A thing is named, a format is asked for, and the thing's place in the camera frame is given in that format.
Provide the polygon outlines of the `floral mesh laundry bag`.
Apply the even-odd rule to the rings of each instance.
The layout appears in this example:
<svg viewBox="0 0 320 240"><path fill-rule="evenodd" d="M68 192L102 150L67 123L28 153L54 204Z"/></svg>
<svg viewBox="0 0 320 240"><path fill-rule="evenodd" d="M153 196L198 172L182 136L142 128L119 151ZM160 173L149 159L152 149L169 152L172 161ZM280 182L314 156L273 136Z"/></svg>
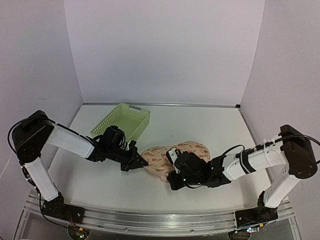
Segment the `floral mesh laundry bag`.
<svg viewBox="0 0 320 240"><path fill-rule="evenodd" d="M166 157L167 151L176 148L181 152L194 153L205 162L211 160L209 149L195 141L185 141L171 146L154 146L146 149L142 154L142 158L148 162L144 168L151 174L159 177L163 182L168 183L167 176L175 170L174 166Z"/></svg>

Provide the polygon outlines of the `green plastic basket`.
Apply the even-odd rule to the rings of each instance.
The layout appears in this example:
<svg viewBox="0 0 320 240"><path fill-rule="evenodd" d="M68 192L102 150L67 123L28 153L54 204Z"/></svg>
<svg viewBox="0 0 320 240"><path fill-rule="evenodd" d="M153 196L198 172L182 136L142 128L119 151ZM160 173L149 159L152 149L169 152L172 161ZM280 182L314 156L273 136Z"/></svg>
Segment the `green plastic basket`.
<svg viewBox="0 0 320 240"><path fill-rule="evenodd" d="M151 111L132 104L119 103L91 131L92 137L102 135L110 126L117 126L128 141L137 141L150 123Z"/></svg>

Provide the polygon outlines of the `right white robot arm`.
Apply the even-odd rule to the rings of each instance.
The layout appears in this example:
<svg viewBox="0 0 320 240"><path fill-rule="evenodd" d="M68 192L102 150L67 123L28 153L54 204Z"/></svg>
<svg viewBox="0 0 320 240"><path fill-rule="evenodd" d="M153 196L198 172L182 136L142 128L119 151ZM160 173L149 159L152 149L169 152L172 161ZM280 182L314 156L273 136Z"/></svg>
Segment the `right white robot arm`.
<svg viewBox="0 0 320 240"><path fill-rule="evenodd" d="M218 188L259 170L282 166L279 176L261 193L262 202L252 209L252 218L262 222L301 180L317 173L320 162L315 158L312 144L319 143L287 124L281 126L280 133L270 140L251 148L235 145L208 162L198 153L173 147L166 152L167 159L174 166L167 180L173 191L184 187ZM241 151L231 152L238 147Z"/></svg>

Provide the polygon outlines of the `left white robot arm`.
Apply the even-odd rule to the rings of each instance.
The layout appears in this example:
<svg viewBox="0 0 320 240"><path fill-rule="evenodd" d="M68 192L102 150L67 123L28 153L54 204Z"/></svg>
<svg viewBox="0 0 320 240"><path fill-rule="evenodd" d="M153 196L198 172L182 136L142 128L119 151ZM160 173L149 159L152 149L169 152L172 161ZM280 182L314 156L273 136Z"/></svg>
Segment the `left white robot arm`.
<svg viewBox="0 0 320 240"><path fill-rule="evenodd" d="M49 202L47 209L57 219L67 214L67 207L57 199L60 191L49 174L49 164L43 161L48 147L65 150L93 163L114 161L123 172L148 166L139 154L136 141L128 141L118 126L109 126L102 134L88 137L50 119L42 110L15 123L8 131L7 140L27 181Z"/></svg>

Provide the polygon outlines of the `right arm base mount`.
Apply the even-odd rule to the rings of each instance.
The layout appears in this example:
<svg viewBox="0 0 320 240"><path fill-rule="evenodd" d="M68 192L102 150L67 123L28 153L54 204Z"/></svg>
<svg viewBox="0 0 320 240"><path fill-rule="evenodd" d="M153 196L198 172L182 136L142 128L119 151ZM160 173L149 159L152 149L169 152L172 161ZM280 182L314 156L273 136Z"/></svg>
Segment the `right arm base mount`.
<svg viewBox="0 0 320 240"><path fill-rule="evenodd" d="M235 229L242 230L277 220L277 210L277 207L267 207L261 198L258 200L256 207L235 212Z"/></svg>

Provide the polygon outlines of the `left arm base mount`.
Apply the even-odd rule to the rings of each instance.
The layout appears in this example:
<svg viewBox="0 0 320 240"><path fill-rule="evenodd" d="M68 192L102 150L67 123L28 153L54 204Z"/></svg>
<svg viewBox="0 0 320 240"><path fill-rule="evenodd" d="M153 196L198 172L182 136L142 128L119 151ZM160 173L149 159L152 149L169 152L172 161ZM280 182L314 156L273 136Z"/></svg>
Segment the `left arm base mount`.
<svg viewBox="0 0 320 240"><path fill-rule="evenodd" d="M44 200L40 203L40 212L46 217L81 224L84 220L85 209L80 206L65 203L63 195L58 192L53 200Z"/></svg>

